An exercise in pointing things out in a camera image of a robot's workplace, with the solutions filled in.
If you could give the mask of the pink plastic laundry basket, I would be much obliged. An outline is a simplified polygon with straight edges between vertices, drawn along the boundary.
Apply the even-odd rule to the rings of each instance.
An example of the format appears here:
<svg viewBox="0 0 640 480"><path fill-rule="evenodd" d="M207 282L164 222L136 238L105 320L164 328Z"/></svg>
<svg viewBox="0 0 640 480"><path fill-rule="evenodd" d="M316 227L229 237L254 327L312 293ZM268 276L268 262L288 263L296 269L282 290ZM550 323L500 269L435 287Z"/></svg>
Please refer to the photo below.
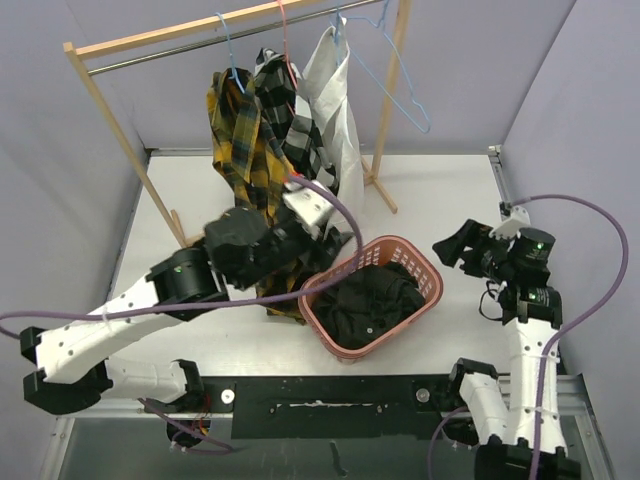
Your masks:
<svg viewBox="0 0 640 480"><path fill-rule="evenodd" d="M418 281L418 290L425 298L425 305L398 326L363 348L350 350L338 346L320 325L312 311L312 303L321 292L342 281L351 273L367 265L382 266L389 262L401 264L415 277ZM417 250L411 242L394 235L374 239L364 246L363 252L357 261L349 258L341 264L311 277L304 284L303 289L308 291L317 286L321 286L323 290L314 294L307 292L303 297L298 299L300 313L325 349L342 362L359 360L407 330L411 324L415 323L421 316L437 305L444 290L443 281L439 272L427 258Z"/></svg>

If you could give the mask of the dark pinstriped shirt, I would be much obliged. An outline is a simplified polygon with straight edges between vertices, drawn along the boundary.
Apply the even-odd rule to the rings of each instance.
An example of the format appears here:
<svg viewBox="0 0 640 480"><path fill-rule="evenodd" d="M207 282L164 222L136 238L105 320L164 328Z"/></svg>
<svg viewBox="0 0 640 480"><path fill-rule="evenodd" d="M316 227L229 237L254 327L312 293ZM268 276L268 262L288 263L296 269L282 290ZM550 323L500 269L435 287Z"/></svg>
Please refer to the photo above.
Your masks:
<svg viewBox="0 0 640 480"><path fill-rule="evenodd" d="M425 305L418 281L404 266L367 265L321 292L312 311L340 347L367 346Z"/></svg>

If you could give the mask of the light blue wire hanger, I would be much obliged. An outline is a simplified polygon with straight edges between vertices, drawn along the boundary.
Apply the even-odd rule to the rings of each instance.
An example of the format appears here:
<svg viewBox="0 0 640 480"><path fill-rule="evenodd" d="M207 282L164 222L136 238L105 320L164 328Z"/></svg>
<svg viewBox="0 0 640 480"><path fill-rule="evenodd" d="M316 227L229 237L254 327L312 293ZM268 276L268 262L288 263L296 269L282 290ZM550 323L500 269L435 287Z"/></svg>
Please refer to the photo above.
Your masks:
<svg viewBox="0 0 640 480"><path fill-rule="evenodd" d="M403 59L404 44L406 42L406 30L412 13L411 1L397 1L396 19L393 25L393 32L387 29L387 19L389 17L391 1L382 1L380 14L376 19L365 15L342 15L341 24L346 26L349 22L367 24L370 28L379 33L390 49L390 60L387 67L387 78L382 81L372 68L365 62L361 55L355 50L351 54L369 78L376 84L393 107L421 134L428 135L432 130L432 120L423 103L415 95L415 87L410 72ZM416 109L421 117L419 120L400 102L396 96L398 79L402 77L408 89L408 100L410 105Z"/></svg>

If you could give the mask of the blue hanger of white shirt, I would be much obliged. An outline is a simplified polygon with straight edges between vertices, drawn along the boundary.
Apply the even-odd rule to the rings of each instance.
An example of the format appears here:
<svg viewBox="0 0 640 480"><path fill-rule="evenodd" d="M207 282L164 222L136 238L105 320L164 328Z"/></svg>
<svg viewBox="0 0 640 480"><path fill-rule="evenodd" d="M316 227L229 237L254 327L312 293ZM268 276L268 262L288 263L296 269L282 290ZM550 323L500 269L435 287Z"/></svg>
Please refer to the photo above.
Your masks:
<svg viewBox="0 0 640 480"><path fill-rule="evenodd" d="M333 27L332 42L336 67L339 67L344 62L349 51L345 25L346 20L342 15L341 6L337 5L331 23Z"/></svg>

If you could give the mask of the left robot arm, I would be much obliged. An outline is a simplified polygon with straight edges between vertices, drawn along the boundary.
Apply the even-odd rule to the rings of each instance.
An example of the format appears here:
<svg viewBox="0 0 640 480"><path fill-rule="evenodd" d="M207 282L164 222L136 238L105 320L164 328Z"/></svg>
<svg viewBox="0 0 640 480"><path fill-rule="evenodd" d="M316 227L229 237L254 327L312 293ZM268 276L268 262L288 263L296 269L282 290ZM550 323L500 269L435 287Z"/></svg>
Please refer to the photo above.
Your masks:
<svg viewBox="0 0 640 480"><path fill-rule="evenodd" d="M205 397L195 362L129 361L118 352L216 309L228 301L230 287L256 286L289 262L326 270L353 236L326 222L308 226L287 207L273 226L255 210L233 207L208 223L192 246L174 252L92 312L91 320L24 329L21 354L36 367L23 380L24 399L53 415L114 398L153 400L170 413L193 410Z"/></svg>

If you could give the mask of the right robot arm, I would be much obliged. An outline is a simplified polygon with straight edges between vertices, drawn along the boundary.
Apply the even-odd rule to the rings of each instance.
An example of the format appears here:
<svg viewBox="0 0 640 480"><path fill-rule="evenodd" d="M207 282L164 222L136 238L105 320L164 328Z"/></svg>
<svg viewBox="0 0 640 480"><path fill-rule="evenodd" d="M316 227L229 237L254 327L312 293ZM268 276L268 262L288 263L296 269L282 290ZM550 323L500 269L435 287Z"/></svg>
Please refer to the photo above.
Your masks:
<svg viewBox="0 0 640 480"><path fill-rule="evenodd" d="M448 402L468 409L479 440L477 479L578 479L569 458L557 395L556 334L563 325L560 293L549 286L553 235L523 220L492 228L467 220L434 244L440 261L484 279L502 313L509 351L509 387L502 395L496 368L461 358L445 384Z"/></svg>

